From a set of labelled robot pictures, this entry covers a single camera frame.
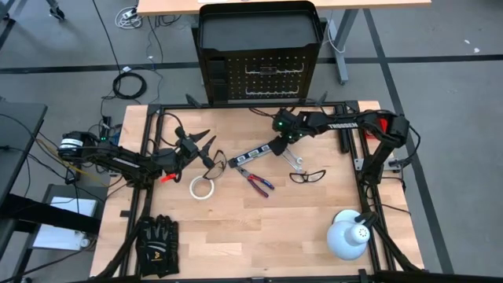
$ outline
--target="red and blue handle pliers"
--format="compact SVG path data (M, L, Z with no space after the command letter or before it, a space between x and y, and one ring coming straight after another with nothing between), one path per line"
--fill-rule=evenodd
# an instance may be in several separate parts
M253 186L253 188L255 188L257 190L257 192L259 192L264 197L269 197L269 194L264 192L262 189L260 189L260 187L257 186L257 184L255 184L254 180L261 182L262 184L266 185L269 189L274 189L273 184L271 184L269 181L267 181L263 178L260 178L257 175L254 175L254 174L246 171L242 167L238 166L238 167L236 167L236 169L248 180L248 182L250 182L251 186Z

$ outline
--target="tape roll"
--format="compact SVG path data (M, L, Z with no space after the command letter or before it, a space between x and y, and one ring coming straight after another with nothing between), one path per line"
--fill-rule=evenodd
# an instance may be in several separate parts
M196 184L200 181L200 180L206 180L206 181L209 181L210 184L211 184L211 189L210 189L210 193L208 193L206 196L203 196L203 197L199 197L197 196L195 193L194 193L194 187L196 186ZM195 198L196 200L207 200L208 198L211 197L211 195L213 194L213 192L215 191L215 183L213 182L213 180L208 180L206 178L203 178L203 176L197 176L195 177L194 179L192 179L192 181L190 182L190 186L189 186L189 191L190 191L190 195Z

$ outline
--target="wooden tabletop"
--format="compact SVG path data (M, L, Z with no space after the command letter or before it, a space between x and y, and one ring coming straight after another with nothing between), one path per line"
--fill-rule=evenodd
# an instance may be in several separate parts
M272 2L281 0L227 0L225 3ZM431 4L431 0L311 0L318 9L356 9L404 7ZM138 13L143 16L198 14L201 6L198 0L140 0Z
M362 111L377 109L379 104L361 101L360 108ZM143 105L127 107L120 137L123 147L139 152L146 109ZM263 110L277 111L275 108ZM267 143L277 135L271 129L270 118L257 116L246 108L171 112L181 119L187 133L211 130L198 143L199 147L217 135L210 150L211 156L221 149L229 159ZM173 118L164 117L163 136L168 142L174 142L176 126ZM358 135L354 136L359 145ZM369 139L371 152L378 143ZM156 182L150 215L169 215L179 222L180 229L180 274L167 278L354 275L361 268L369 274L373 272L368 250L355 261L343 261L335 257L326 244L326 233L333 216L346 208L360 210L351 155L339 151L336 132L304 138L289 148L303 158L305 170L325 169L326 176L316 183L296 184L288 177L292 172L290 165L271 153L243 166L276 187L268 192L270 197L267 199L231 168L215 180L215 193L211 198L193 199L189 183L206 171L200 160L195 160L183 171L179 183ZM110 191L121 185L113 186ZM205 182L196 187L196 193L201 195L207 190ZM407 209L400 181L384 179L379 191L383 204ZM125 188L107 200L91 275L102 271L123 243L127 218L120 218L119 213L129 210L131 196L132 189ZM383 210L391 238L412 263L422 267L410 216L390 208ZM382 245L380 239L377 240L381 266L385 268ZM135 254L131 253L130 273L134 270Z

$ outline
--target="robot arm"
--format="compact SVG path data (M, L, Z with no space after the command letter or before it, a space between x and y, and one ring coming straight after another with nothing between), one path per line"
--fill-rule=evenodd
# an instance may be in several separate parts
M380 121L387 121L386 131L380 127ZM288 144L299 139L327 130L361 128L373 134L380 141L374 154L367 156L360 171L360 179L366 184L380 183L384 162L394 149L402 147L407 140L409 121L385 110L367 110L361 113L327 115L323 112L300 112L294 115L287 109L281 109L273 121L273 130L280 135L270 143L270 148L277 156L282 154Z
M89 132L73 131L63 135L58 155L61 159L72 163L87 163L99 165L112 171L120 172L129 186L145 188L154 180L166 173L164 180L174 179L179 182L182 170L197 157L203 160L206 168L214 166L208 156L211 143L216 136L201 149L196 145L209 130L200 134L185 134L182 127L174 131L178 137L176 149L160 149L154 156L143 156L124 149L122 146L100 141Z

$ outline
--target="lamp shade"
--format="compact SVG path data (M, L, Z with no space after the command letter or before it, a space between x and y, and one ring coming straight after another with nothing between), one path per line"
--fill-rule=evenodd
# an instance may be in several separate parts
M327 233L327 243L337 257L344 260L355 260L362 256L367 248L370 231L362 222L356 223L354 218L360 213L351 209L339 212Z

